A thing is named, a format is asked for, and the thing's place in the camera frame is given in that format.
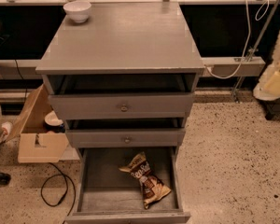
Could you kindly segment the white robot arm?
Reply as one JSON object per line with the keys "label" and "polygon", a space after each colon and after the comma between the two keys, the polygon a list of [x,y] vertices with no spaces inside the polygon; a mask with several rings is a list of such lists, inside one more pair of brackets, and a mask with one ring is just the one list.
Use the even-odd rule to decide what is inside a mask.
{"label": "white robot arm", "polygon": [[273,101],[280,98],[280,31],[273,50],[273,61],[267,66],[253,90],[255,98]]}

